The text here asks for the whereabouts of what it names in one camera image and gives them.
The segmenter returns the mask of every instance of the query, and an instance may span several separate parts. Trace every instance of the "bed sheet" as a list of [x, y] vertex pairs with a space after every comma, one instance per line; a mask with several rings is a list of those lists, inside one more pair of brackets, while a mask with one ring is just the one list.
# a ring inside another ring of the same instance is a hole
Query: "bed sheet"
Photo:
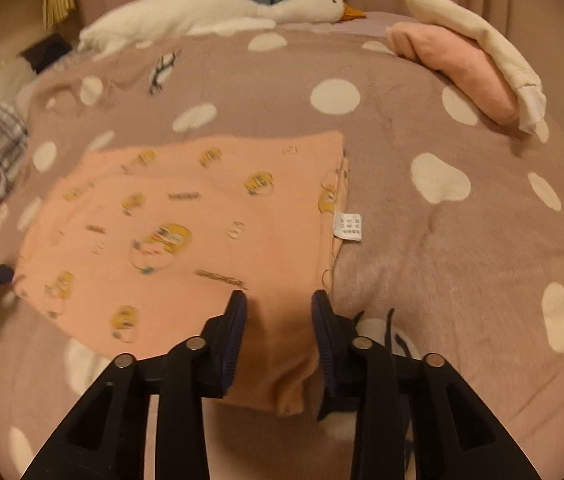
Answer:
[[[545, 480], [564, 475], [564, 137], [496, 126], [444, 77], [349, 34], [278, 29], [140, 44], [38, 81], [30, 146], [0, 215], [13, 264], [46, 193], [85, 151], [230, 134], [339, 130], [348, 210], [332, 302], [368, 323], [395, 308], [444, 354]], [[18, 478], [108, 360], [0, 290], [0, 471]], [[205, 406], [212, 478], [345, 479], [350, 434]]]

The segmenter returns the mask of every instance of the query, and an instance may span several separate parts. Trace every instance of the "goose plush toy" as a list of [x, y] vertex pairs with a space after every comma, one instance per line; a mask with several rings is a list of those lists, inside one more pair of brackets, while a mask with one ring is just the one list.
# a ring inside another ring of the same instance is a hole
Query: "goose plush toy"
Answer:
[[241, 30], [275, 28], [282, 23], [335, 23], [364, 18], [342, 0], [136, 0], [104, 14], [80, 33], [79, 50], [104, 56], [128, 44], [163, 36], [228, 36]]

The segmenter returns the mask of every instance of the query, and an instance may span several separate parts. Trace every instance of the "pink rolled cloth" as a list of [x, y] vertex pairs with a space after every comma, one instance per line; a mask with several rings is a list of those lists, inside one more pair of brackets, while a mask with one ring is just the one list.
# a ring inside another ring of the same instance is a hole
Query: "pink rolled cloth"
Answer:
[[386, 29], [398, 56], [446, 75], [491, 120], [517, 120], [518, 99], [500, 70], [475, 41], [439, 25], [400, 22]]

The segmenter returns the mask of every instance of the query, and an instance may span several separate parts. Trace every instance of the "orange beak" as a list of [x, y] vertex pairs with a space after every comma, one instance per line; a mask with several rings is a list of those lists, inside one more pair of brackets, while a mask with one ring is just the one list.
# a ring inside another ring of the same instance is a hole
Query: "orange beak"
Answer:
[[342, 14], [341, 22], [350, 22], [350, 20], [356, 20], [358, 18], [366, 18], [366, 12], [349, 7], [344, 4], [344, 14]]

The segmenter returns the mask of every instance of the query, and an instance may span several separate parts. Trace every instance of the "polka dot blanket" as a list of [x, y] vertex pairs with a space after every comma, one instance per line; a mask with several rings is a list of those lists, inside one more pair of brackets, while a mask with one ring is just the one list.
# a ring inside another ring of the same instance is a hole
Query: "polka dot blanket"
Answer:
[[[350, 163], [347, 209], [361, 214], [363, 233], [340, 250], [335, 309], [363, 312], [364, 333], [394, 308], [400, 339], [420, 355], [444, 354], [542, 478], [562, 478], [559, 126], [549, 118], [537, 136], [498, 127], [446, 78], [368, 37], [278, 29], [138, 47], [39, 79], [24, 174], [0, 210], [0, 263], [15, 263], [48, 193], [85, 152], [337, 130]], [[300, 228], [293, 220], [288, 228]], [[56, 323], [0, 290], [5, 480], [19, 478], [108, 363]], [[312, 410], [204, 409], [214, 479], [348, 478], [350, 431], [318, 425]]]

